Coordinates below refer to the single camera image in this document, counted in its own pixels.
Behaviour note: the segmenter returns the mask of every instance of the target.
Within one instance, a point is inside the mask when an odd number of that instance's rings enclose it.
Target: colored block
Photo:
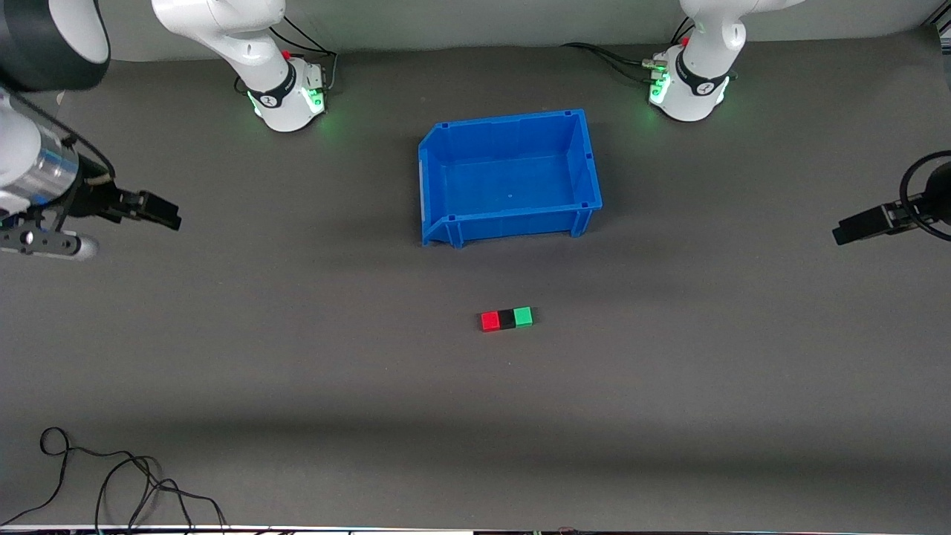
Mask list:
[[[498,321],[498,312],[486,312],[482,314],[482,331],[483,332],[492,332],[494,330],[499,330],[501,328],[502,328],[502,325]]]
[[[515,311],[511,308],[508,310],[500,310],[498,312],[498,321],[502,325],[502,330],[515,328]]]
[[[531,307],[522,307],[516,308],[514,310],[515,314],[515,326],[518,328],[522,327],[531,327],[534,324],[532,319],[532,308]]]

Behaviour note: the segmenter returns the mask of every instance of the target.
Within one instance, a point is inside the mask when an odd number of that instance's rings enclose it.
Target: cable connector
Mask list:
[[[667,72],[667,62],[659,59],[644,59],[641,60],[641,68],[647,70],[656,70],[659,72]]]

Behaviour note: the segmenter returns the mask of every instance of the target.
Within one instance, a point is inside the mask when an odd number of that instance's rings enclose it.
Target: blue plastic bin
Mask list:
[[[581,109],[436,125],[419,144],[422,244],[584,234],[601,209]]]

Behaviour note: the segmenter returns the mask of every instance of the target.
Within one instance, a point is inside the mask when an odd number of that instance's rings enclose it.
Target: gray table surface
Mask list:
[[[951,530],[951,249],[830,234],[951,146],[937,37],[757,43],[737,69],[686,125],[579,50],[355,53],[329,113],[278,134],[225,62],[115,65],[61,118],[184,225],[0,257],[0,516],[52,489],[59,425],[236,524]],[[434,123],[569,108],[605,198],[586,236],[420,246]],[[476,328],[514,306],[538,325]],[[74,461],[24,522],[91,522],[111,463]],[[121,522],[140,483],[113,490]]]

